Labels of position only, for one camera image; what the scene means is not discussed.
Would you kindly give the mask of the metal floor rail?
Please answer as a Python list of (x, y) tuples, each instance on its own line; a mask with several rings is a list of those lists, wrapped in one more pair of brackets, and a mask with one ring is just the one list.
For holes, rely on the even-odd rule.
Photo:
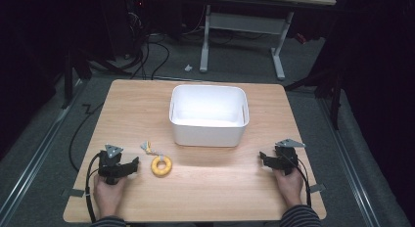
[(71, 100), (55, 95), (30, 122), (12, 150), (0, 161), (0, 227), (6, 227), (51, 151), (73, 102), (87, 86), (76, 80)]
[(366, 189), (364, 188), (358, 173), (352, 163), (352, 160), (347, 152), (346, 144), (338, 129), (335, 128), (331, 117), (330, 109), (325, 100), (317, 99), (317, 104), (322, 111), (324, 118), (330, 128), (331, 134), (336, 143), (337, 153), (339, 155), (341, 165), (344, 169), (347, 182), (353, 193), (354, 199), (358, 205), (361, 215), (364, 219), (366, 227), (380, 227), (380, 222), (377, 214), (372, 207)]

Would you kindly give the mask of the person's right hand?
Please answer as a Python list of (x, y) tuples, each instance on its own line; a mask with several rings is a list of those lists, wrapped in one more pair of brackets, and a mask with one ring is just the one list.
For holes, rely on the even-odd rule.
[(302, 204), (302, 176), (297, 170), (285, 174), (282, 170), (273, 170), (278, 189), (288, 208)]

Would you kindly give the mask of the person's left hand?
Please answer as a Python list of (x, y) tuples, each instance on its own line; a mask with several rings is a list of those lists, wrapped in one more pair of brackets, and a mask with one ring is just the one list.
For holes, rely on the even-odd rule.
[(122, 177), (115, 185), (109, 185), (104, 177), (94, 176), (93, 194), (100, 218), (117, 215), (126, 181), (127, 178)]

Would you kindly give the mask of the black metal stand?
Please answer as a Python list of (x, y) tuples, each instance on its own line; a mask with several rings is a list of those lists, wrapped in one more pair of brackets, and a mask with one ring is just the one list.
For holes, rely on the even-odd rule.
[(73, 100), (73, 74), (76, 73), (81, 80), (89, 80), (92, 77), (88, 63), (87, 52), (82, 49), (69, 49), (65, 55), (64, 71), (64, 104), (66, 109)]
[(286, 91), (293, 91), (301, 86), (315, 85), (314, 96), (318, 99), (330, 97), (329, 119), (332, 126), (338, 130), (339, 109), (341, 106), (342, 80), (344, 72), (340, 69), (326, 68), (312, 73), (297, 82), (285, 86)]

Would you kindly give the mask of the white-legged background desk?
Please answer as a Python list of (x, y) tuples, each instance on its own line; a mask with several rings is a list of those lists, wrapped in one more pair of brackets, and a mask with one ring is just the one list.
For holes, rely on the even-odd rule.
[[(335, 6), (336, 0), (261, 0), (263, 2), (281, 2), (285, 5)], [(231, 12), (212, 12), (210, 5), (205, 6), (204, 43), (202, 46), (200, 72), (208, 71), (209, 32), (212, 29), (243, 31), (261, 34), (273, 34), (279, 37), (275, 47), (270, 49), (276, 76), (285, 79), (280, 52), (289, 31), (294, 10), (283, 13), (282, 18), (260, 17), (255, 15), (238, 15)]]

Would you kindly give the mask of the white plastic bin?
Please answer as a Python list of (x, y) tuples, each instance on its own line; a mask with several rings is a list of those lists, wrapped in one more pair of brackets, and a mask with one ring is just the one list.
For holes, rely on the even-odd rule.
[(169, 120), (178, 145), (236, 147), (250, 122), (247, 96), (235, 86), (178, 85), (172, 90)]

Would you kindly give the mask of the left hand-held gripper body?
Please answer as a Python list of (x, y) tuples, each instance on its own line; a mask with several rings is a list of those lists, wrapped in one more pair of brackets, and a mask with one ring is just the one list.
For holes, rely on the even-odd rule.
[(105, 150), (99, 154), (98, 174), (105, 178), (109, 185), (115, 185), (124, 176), (123, 165), (120, 164), (123, 148), (106, 144)]

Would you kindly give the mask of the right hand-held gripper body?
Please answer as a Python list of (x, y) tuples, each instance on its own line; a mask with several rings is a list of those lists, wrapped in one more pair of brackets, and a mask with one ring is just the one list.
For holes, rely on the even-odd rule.
[(286, 175), (291, 174), (299, 165), (296, 148), (305, 148), (305, 144), (293, 139), (285, 139), (275, 143), (275, 154), (279, 160), (279, 169)]

